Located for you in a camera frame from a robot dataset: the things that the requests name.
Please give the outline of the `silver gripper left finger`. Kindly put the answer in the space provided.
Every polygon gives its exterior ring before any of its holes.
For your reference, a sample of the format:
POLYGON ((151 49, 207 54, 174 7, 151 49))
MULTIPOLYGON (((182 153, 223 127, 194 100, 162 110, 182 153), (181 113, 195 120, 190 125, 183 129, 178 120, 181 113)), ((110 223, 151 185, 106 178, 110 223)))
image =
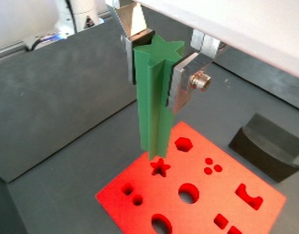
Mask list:
POLYGON ((135 84, 135 52, 151 43, 155 31, 147 27, 142 5, 134 0, 106 0, 109 11, 122 29, 122 44, 127 55, 129 80, 135 84))

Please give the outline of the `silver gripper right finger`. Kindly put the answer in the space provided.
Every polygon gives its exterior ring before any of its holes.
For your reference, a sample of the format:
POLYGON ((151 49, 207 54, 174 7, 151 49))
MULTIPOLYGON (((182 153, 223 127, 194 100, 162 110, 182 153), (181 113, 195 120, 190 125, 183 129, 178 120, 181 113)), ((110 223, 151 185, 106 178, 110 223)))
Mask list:
POLYGON ((193 31, 191 47, 197 49, 181 60, 173 69, 167 107, 173 113, 190 101, 193 91, 206 91, 211 77, 206 74, 209 65, 227 49, 227 45, 199 30, 193 31))

